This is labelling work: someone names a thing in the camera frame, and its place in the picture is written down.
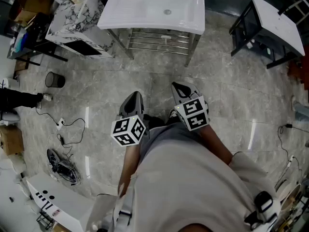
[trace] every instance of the person's arm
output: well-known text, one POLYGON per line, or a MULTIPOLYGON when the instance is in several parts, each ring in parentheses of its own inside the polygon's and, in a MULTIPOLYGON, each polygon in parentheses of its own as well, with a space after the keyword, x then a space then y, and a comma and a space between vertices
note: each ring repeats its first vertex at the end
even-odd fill
POLYGON ((211 128, 210 125, 206 125, 200 129, 200 135, 203 139, 203 143, 205 147, 221 159, 226 165, 228 165, 233 155, 232 153, 225 147, 225 145, 221 142, 217 134, 211 128))
POLYGON ((125 195, 127 187, 129 186, 131 175, 137 170, 140 161, 140 145, 132 145, 126 147, 126 154, 124 159, 124 166, 122 168, 119 185, 118 194, 120 192, 120 187, 124 184, 120 197, 125 195))

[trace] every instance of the white cube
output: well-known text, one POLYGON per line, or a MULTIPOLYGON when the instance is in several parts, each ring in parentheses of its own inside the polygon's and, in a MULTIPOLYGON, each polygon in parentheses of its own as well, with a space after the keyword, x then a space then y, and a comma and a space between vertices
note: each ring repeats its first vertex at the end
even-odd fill
POLYGON ((120 146, 138 145, 146 130, 138 115, 112 122, 112 138, 120 146))
POLYGON ((179 119, 190 131, 209 124, 207 109, 203 96, 175 106, 179 119))

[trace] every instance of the person's left arm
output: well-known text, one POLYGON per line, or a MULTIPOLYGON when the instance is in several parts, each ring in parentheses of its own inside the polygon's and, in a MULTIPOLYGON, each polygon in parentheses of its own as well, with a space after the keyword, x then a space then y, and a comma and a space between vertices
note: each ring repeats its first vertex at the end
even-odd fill
POLYGON ((126 147, 126 154, 124 159, 124 166, 122 168, 119 185, 118 185, 118 194, 120 192, 120 187, 124 184, 120 197, 125 195, 127 187, 129 186, 131 175, 133 175, 140 161, 140 145, 132 145, 126 147))

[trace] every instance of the cardboard box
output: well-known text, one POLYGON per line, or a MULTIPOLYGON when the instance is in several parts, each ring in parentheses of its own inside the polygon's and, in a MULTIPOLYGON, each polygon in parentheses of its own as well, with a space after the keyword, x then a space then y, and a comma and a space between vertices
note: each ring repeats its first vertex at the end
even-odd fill
POLYGON ((27 22, 38 12, 49 15, 52 3, 53 0, 15 0, 10 9, 9 17, 22 26, 26 26, 27 22))
POLYGON ((7 156, 24 151, 21 130, 14 125, 0 126, 0 143, 7 156))
POLYGON ((71 232, 71 231, 63 227, 60 223, 57 223, 53 227, 53 232, 71 232))

